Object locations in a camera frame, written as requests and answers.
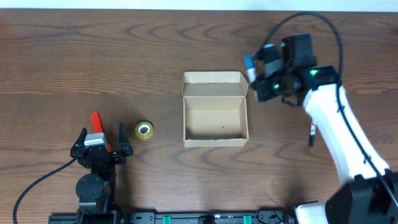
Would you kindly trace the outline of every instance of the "blue part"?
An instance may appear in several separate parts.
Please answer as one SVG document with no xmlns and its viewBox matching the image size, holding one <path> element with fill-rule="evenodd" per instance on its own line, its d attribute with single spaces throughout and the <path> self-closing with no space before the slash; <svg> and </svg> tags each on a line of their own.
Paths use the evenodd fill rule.
<svg viewBox="0 0 398 224">
<path fill-rule="evenodd" d="M 251 60 L 251 55 L 245 55 L 243 57 L 244 64 L 246 65 L 246 70 L 249 70 L 250 68 L 254 68 L 253 61 Z"/>
</svg>

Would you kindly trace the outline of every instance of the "cardboard box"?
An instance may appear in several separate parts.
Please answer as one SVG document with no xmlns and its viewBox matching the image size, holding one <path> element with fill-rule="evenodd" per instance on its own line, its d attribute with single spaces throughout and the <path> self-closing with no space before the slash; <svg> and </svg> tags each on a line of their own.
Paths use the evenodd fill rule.
<svg viewBox="0 0 398 224">
<path fill-rule="evenodd" d="M 185 72 L 184 146 L 244 146 L 249 140 L 248 86 L 241 72 Z"/>
</svg>

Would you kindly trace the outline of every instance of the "cable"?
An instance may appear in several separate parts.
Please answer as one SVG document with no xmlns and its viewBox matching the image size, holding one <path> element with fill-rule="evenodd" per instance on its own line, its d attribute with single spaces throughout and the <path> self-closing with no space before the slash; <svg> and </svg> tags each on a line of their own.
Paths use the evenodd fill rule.
<svg viewBox="0 0 398 224">
<path fill-rule="evenodd" d="M 360 141 L 358 140 L 358 138 L 356 137 L 351 125 L 349 125 L 348 119 L 346 117 L 346 115 L 344 114 L 344 107 L 341 105 L 341 100 L 340 100 L 340 86 L 341 86 L 341 74 L 343 73 L 343 43 L 341 41 L 341 37 L 337 31 L 337 28 L 335 27 L 335 25 L 333 25 L 333 23 L 326 18 L 325 16 L 318 14 L 316 12 L 299 12 L 296 14 L 293 14 L 289 17 L 287 17 L 286 19 L 284 19 L 283 21 L 280 21 L 269 33 L 269 35 L 267 36 L 266 40 L 264 41 L 263 45 L 268 44 L 268 42 L 270 41 L 271 37 L 274 35 L 274 33 L 283 25 L 285 24 L 287 21 L 299 17 L 299 16 L 314 16 L 317 17 L 318 19 L 322 20 L 323 22 L 326 22 L 326 24 L 328 24 L 329 28 L 332 30 L 333 34 L 335 35 L 336 41 L 337 41 L 337 46 L 338 46 L 338 73 L 337 73 L 337 85 L 336 85 L 336 99 L 337 99 L 337 105 L 338 105 L 338 112 L 340 111 L 341 116 L 343 117 L 343 120 L 349 130 L 349 132 L 351 133 L 352 137 L 354 138 L 356 144 L 359 147 L 359 150 L 361 150 L 363 156 L 365 157 L 365 160 L 369 163 L 369 165 L 372 167 L 373 171 L 376 173 L 377 177 L 379 178 L 379 180 L 381 181 L 381 184 L 383 185 L 383 187 L 385 188 L 385 190 L 387 191 L 387 193 L 389 194 L 391 200 L 394 202 L 395 206 L 398 208 L 398 202 L 394 196 L 394 193 L 392 193 L 390 187 L 388 186 L 387 182 L 383 179 L 382 175 L 380 174 L 380 172 L 378 171 L 378 169 L 376 168 L 376 166 L 373 164 L 371 158 L 369 157 L 369 155 L 366 153 L 366 151 L 364 150 L 364 148 L 362 147 L 362 144 L 360 143 Z"/>
<path fill-rule="evenodd" d="M 12 220 L 14 221 L 14 224 L 18 224 L 17 221 L 17 211 L 18 211 L 18 206 L 20 204 L 20 202 L 22 201 L 22 199 L 25 197 L 25 195 L 38 183 L 40 183 L 42 180 L 46 179 L 47 177 L 50 177 L 51 175 L 67 168 L 70 164 L 72 164 L 73 162 L 75 162 L 77 160 L 77 158 L 72 159 L 70 162 L 68 162 L 67 164 L 59 167 L 56 170 L 53 170 L 51 172 L 49 172 L 48 174 L 45 174 L 44 176 L 42 176 L 41 178 L 37 179 L 35 182 L 33 182 L 33 184 L 30 184 L 28 188 L 26 188 L 26 190 L 21 194 L 21 196 L 19 196 L 17 202 L 15 203 L 14 206 L 14 211 L 12 212 Z"/>
<path fill-rule="evenodd" d="M 276 214 L 275 211 L 273 211 L 273 212 L 274 212 L 275 216 L 279 219 L 279 221 L 283 222 L 283 220 L 278 216 L 278 214 Z"/>
</svg>

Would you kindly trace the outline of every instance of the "yellow tape roll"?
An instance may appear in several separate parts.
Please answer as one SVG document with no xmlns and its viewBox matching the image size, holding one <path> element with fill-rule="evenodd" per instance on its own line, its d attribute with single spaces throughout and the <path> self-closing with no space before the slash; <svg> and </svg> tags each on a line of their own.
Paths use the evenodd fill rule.
<svg viewBox="0 0 398 224">
<path fill-rule="evenodd" d="M 154 127 L 150 122 L 143 121 L 136 126 L 136 135 L 140 139 L 149 139 L 155 133 Z"/>
</svg>

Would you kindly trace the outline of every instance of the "black marker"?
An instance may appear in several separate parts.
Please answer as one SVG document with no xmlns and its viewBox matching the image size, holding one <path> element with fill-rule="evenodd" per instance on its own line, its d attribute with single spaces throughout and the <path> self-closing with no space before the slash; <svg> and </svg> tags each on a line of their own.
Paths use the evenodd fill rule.
<svg viewBox="0 0 398 224">
<path fill-rule="evenodd" d="M 310 129 L 310 140 L 309 140 L 309 146 L 313 146 L 313 143 L 315 142 L 315 130 L 317 128 L 316 122 L 311 119 L 311 129 Z"/>
</svg>

